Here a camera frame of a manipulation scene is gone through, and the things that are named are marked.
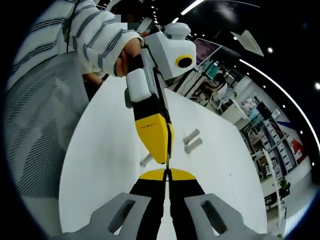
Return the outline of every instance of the white striped sleeve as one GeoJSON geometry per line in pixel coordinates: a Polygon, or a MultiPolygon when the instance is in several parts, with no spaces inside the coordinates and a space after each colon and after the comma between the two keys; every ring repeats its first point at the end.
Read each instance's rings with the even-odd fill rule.
{"type": "Polygon", "coordinates": [[[71,22],[69,45],[105,73],[114,75],[114,66],[125,45],[132,39],[143,39],[134,30],[122,29],[109,11],[100,11],[93,0],[81,2],[71,22]]]}

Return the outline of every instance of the ceiling light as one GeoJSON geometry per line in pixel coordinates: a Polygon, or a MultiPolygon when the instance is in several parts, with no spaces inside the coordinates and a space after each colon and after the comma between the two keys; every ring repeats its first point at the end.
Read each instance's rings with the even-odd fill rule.
{"type": "Polygon", "coordinates": [[[313,126],[311,125],[311,122],[309,121],[309,119],[307,118],[306,114],[304,113],[304,111],[302,111],[301,107],[298,105],[298,103],[292,98],[292,96],[290,96],[289,93],[286,92],[286,90],[284,90],[275,80],[273,80],[271,77],[269,77],[267,74],[265,74],[264,72],[262,72],[261,70],[259,70],[258,68],[256,68],[255,66],[252,66],[250,63],[247,63],[246,61],[240,59],[240,62],[242,62],[243,64],[247,65],[248,67],[252,68],[253,70],[256,70],[258,73],[260,73],[262,76],[264,76],[266,79],[268,79],[270,82],[272,82],[278,89],[280,89],[286,96],[288,99],[290,99],[290,101],[295,105],[295,107],[298,109],[298,111],[301,113],[301,115],[303,116],[304,120],[306,121],[306,123],[308,124],[314,140],[316,142],[316,145],[318,147],[318,151],[320,153],[320,142],[319,139],[317,137],[316,131],[314,130],[313,126]]]}
{"type": "Polygon", "coordinates": [[[188,6],[185,10],[181,12],[181,15],[185,15],[186,13],[188,13],[189,11],[191,11],[192,9],[194,9],[196,6],[198,6],[204,1],[205,0],[195,0],[193,3],[190,4],[190,6],[188,6]]]}

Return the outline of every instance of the shelving unit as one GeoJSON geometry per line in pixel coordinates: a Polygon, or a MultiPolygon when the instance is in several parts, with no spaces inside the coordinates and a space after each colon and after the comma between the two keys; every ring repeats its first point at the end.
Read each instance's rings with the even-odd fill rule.
{"type": "Polygon", "coordinates": [[[241,130],[241,135],[251,155],[254,155],[252,158],[254,161],[259,160],[258,156],[255,156],[257,152],[262,149],[268,152],[277,180],[298,165],[287,139],[288,136],[280,129],[273,117],[264,119],[259,114],[251,121],[251,125],[241,130]]]}

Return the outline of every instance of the gray cylindrical object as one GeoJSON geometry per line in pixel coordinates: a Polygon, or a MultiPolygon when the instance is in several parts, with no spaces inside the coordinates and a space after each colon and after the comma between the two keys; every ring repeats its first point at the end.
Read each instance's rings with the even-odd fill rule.
{"type": "Polygon", "coordinates": [[[191,143],[189,146],[185,146],[184,147],[184,151],[189,154],[191,153],[193,150],[195,150],[199,145],[202,144],[202,139],[198,138],[197,140],[195,140],[193,143],[191,143]]]}
{"type": "Polygon", "coordinates": [[[147,164],[148,164],[152,159],[154,159],[154,158],[153,158],[152,155],[149,153],[149,154],[140,162],[140,165],[141,165],[142,167],[146,167],[147,164]]]}
{"type": "Polygon", "coordinates": [[[198,129],[194,130],[189,136],[183,139],[184,145],[188,145],[192,139],[198,136],[200,131],[198,129]]]}

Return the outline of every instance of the hand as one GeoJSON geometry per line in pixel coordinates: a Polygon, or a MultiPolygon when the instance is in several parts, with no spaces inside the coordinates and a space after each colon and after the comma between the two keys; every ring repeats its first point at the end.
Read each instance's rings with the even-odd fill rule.
{"type": "Polygon", "coordinates": [[[115,72],[118,77],[127,76],[129,73],[128,55],[133,58],[141,52],[141,43],[138,38],[131,39],[123,48],[115,62],[115,72]]]}

